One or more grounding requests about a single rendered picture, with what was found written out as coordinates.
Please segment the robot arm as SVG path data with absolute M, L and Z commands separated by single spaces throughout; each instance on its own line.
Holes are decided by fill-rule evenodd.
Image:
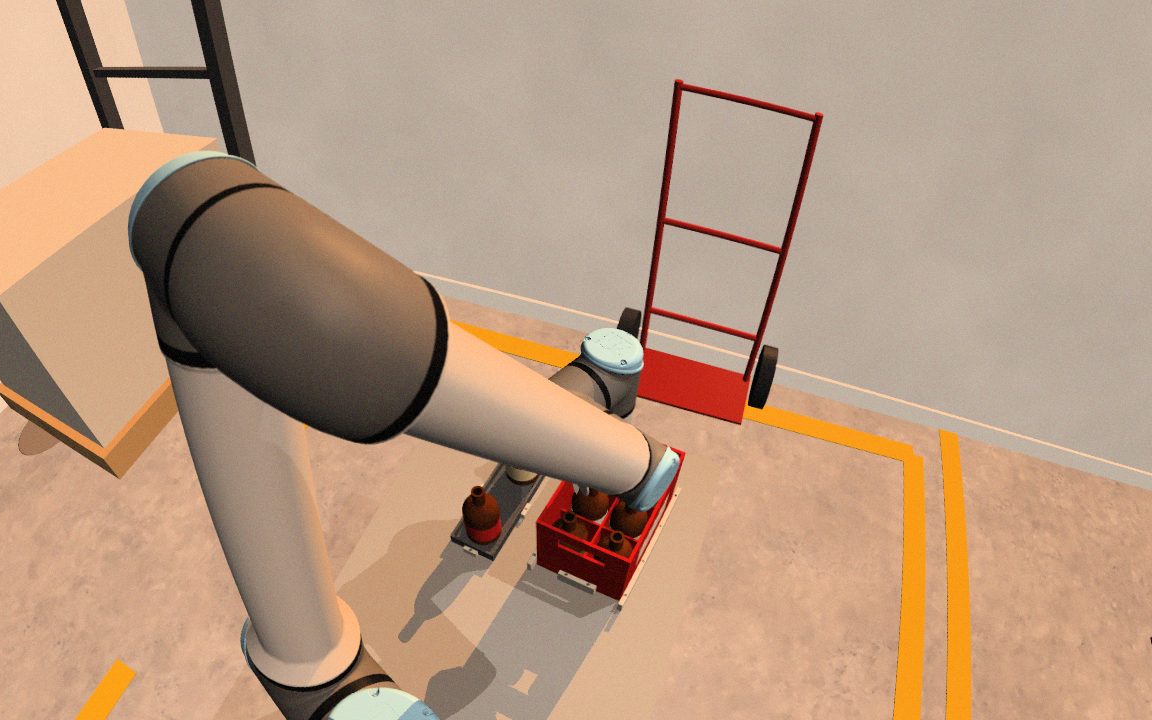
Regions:
M 241 650 L 285 720 L 440 720 L 372 659 L 338 597 L 305 425 L 358 445 L 406 430 L 637 511 L 675 479 L 679 455 L 631 425 L 644 365 L 632 334 L 590 332 L 544 378 L 450 323 L 425 278 L 243 158 L 162 164 L 134 196 L 128 237 L 250 615 Z

